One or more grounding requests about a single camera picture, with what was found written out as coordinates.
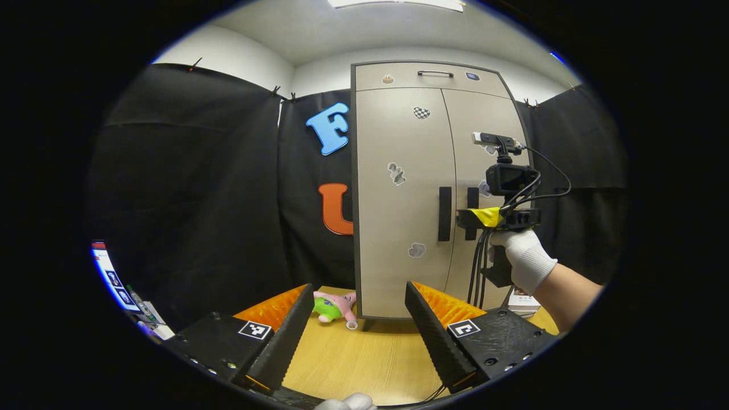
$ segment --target checkered sticker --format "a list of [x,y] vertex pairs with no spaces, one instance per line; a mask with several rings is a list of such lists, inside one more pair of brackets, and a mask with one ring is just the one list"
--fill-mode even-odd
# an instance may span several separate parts
[[413,108],[413,114],[415,114],[415,117],[419,120],[425,120],[426,118],[430,117],[430,110],[424,109],[420,107]]

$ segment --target cabinet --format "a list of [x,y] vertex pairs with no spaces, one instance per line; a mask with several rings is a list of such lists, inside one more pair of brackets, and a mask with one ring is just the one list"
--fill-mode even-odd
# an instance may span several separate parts
[[[467,208],[468,188],[478,187],[496,163],[472,134],[527,143],[506,85],[485,69],[410,61],[355,64],[352,77],[360,316],[409,318],[408,280],[465,300],[476,241],[456,227],[455,210]],[[526,153],[513,158],[529,164]],[[480,208],[502,204],[502,197],[479,195]],[[487,282],[483,308],[499,306],[507,290]]]

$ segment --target gloved hand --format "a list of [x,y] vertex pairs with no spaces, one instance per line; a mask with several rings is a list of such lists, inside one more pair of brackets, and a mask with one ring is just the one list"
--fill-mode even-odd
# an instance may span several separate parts
[[354,393],[342,401],[333,398],[322,401],[314,410],[377,410],[377,406],[372,404],[370,396]]
[[511,281],[514,285],[533,295],[537,287],[554,269],[556,259],[547,255],[539,238],[531,229],[521,232],[495,231],[491,234],[489,245],[506,248],[506,257],[511,263]]

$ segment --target orange letter u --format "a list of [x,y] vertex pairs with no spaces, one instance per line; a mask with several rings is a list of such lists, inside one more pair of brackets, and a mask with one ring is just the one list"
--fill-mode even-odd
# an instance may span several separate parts
[[354,235],[354,224],[342,216],[342,195],[347,192],[344,184],[323,184],[319,187],[324,226],[337,235]]

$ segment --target ceiling light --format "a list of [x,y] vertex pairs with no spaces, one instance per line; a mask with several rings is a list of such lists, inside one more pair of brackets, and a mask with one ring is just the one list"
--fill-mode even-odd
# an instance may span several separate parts
[[457,0],[328,0],[335,9],[369,3],[415,3],[463,12],[464,3]]

